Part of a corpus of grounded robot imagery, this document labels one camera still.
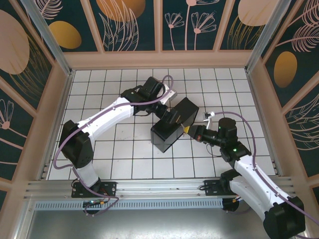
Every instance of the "white tiled floor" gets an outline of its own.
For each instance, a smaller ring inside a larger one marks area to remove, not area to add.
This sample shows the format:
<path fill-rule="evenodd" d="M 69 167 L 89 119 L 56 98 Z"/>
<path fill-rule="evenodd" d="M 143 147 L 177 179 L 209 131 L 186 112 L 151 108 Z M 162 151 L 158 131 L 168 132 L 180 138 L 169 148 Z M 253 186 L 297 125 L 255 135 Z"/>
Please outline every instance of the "white tiled floor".
<path fill-rule="evenodd" d="M 171 101 L 171 107 L 187 96 L 199 106 L 196 124 L 204 124 L 203 112 L 241 114 L 249 121 L 256 137 L 257 163 L 268 175 L 275 175 L 246 74 L 240 68 L 77 71 L 62 124 L 68 120 L 84 120 L 113 103 L 122 91 L 142 85 L 149 76 L 161 80 L 168 73 L 174 78 L 174 89 L 178 93 Z M 222 117 L 218 115 L 213 118 L 212 129 L 217 130 L 217 122 Z M 239 140 L 253 150 L 251 134 L 242 120 L 229 114 L 225 117 L 237 121 Z M 191 140 L 187 135 L 165 153 L 160 152 L 151 144 L 151 127 L 158 120 L 155 115 L 131 117 L 97 139 L 93 166 L 101 179 L 218 177 L 230 169 L 221 157 L 210 154 L 219 156 L 217 147 L 208 147 L 208 153 L 205 144 Z M 62 154 L 58 159 L 58 166 L 68 163 Z M 52 166 L 47 176 L 49 180 L 74 178 L 69 168 L 55 170 Z"/>

